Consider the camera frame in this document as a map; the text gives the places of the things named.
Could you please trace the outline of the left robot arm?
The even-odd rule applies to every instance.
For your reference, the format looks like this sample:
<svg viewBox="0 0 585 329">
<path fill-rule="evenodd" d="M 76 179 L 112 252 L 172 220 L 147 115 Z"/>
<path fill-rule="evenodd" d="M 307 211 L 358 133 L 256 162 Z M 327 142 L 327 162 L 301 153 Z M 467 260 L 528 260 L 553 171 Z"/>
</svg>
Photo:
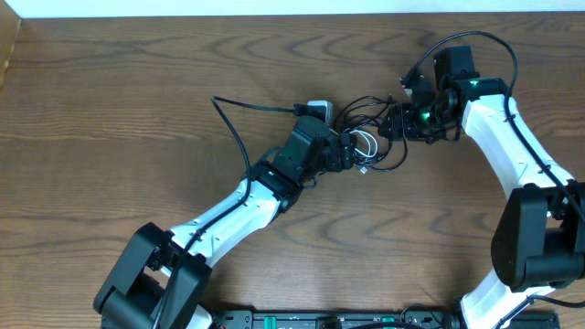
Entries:
<svg viewBox="0 0 585 329">
<path fill-rule="evenodd" d="M 251 233 L 285 213 L 319 175 L 353 165 L 356 137 L 312 116 L 300 117 L 282 148 L 270 151 L 238 187 L 207 212 L 163 230 L 149 222 L 131 237 L 94 310 L 104 328 L 211 327 L 200 300 L 213 267 Z"/>
</svg>

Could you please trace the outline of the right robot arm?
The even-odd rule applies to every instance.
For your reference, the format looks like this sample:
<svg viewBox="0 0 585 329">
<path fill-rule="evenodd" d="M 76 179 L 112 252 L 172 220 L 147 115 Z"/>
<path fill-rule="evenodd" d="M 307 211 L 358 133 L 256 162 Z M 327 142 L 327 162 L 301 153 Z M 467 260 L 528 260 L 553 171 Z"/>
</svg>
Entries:
<svg viewBox="0 0 585 329">
<path fill-rule="evenodd" d="M 529 130 L 511 86 L 475 69 L 470 47 L 438 52 L 433 67 L 434 80 L 417 67 L 402 78 L 410 101 L 390 110 L 378 133 L 432 144 L 454 130 L 483 152 L 506 196 L 491 242 L 493 268 L 444 325 L 506 328 L 532 302 L 583 279 L 584 185 Z"/>
</svg>

